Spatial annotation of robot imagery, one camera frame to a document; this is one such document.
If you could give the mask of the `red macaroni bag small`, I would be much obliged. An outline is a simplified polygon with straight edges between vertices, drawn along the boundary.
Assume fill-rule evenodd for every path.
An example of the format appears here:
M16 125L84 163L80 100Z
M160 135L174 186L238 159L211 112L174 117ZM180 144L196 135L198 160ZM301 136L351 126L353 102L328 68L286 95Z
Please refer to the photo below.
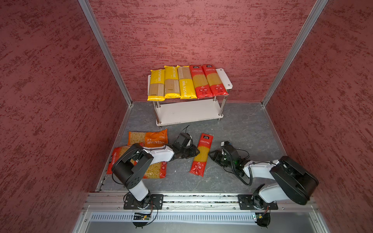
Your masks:
M107 168L107 175L112 174L112 168L114 164L124 155L124 153L131 147L131 145L126 145L122 147L115 148L112 152L108 168Z

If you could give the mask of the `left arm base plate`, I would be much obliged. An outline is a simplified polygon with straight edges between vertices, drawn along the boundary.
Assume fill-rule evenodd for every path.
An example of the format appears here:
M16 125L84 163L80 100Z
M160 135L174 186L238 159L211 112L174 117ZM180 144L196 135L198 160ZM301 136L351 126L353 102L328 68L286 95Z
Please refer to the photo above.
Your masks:
M144 200L138 201L132 194L128 193L123 197L124 210L161 210L164 195L148 194Z

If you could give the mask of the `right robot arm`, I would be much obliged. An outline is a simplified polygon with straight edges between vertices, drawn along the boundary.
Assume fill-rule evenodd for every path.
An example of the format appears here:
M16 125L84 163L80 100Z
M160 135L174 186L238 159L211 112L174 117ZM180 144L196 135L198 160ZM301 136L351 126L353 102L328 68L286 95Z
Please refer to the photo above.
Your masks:
M209 157L246 186L255 178L275 181L261 184L250 195L243 195L239 202L245 208L264 210L278 201L293 201L306 205L319 185L318 179L288 156L273 161L252 161L249 156L242 158L239 149L228 142L222 142L220 150L210 152Z

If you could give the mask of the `clear labelled spaghetti bag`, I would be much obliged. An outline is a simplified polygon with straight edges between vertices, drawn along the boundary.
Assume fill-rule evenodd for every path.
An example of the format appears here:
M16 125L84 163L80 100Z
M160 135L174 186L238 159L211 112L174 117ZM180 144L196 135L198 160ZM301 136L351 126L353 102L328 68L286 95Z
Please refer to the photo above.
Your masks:
M204 74L201 66L191 65L189 66L190 73L192 76L195 92L198 99L212 98L213 94L211 92L209 83Z

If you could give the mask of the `yellow spaghetti bag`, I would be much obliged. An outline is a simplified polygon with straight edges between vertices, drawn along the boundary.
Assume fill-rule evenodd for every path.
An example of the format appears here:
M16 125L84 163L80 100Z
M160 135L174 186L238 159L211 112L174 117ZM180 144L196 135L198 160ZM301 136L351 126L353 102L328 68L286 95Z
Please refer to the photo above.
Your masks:
M182 100L197 99L194 83L190 73L189 66L177 66L180 95Z
M165 70L151 70L147 101L162 102L165 100Z
M165 66L165 99L181 98L178 67Z

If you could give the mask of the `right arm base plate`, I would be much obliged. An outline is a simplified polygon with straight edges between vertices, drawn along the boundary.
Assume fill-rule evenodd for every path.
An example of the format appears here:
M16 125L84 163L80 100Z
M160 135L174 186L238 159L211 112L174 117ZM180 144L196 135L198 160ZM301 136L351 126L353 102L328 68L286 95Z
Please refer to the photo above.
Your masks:
M255 210L255 211L266 211L266 210L278 210L276 202L266 203L259 196L253 197L252 195L240 194L238 195L238 203L240 210Z

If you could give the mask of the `red spaghetti bag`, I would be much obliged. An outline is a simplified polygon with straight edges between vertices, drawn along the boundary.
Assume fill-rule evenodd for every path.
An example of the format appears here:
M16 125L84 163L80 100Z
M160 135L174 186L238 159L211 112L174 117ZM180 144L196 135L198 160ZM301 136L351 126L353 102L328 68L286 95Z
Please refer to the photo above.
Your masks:
M192 162L192 166L190 169L191 174L201 176L201 177L204 176L208 154L211 149L212 141L213 141L212 135L201 134L200 141L197 147L200 153L194 158Z
M224 87L214 65L202 65L203 72L207 78L209 87L214 97L228 96L228 92Z

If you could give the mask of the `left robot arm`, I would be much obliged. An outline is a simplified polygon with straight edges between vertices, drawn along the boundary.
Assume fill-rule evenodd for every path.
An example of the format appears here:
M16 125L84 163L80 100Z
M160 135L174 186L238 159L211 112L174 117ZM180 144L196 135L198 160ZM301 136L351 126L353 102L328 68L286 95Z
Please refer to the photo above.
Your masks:
M199 149L188 133L180 133L172 144L157 148L147 148L135 143L115 162L111 169L112 176L116 176L118 184L129 191L129 198L134 201L136 208L146 209L153 203L151 194L142 181L148 168L156 163L192 158L199 154Z

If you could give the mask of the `red macaroni bag large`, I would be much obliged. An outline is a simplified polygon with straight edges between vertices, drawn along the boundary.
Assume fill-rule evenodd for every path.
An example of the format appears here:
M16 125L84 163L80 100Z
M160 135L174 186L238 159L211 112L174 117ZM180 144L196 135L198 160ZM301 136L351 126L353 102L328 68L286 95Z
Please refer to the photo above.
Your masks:
M166 177L167 174L167 162L159 162L156 164L152 164L149 166L145 175L143 176L144 179L163 179Z

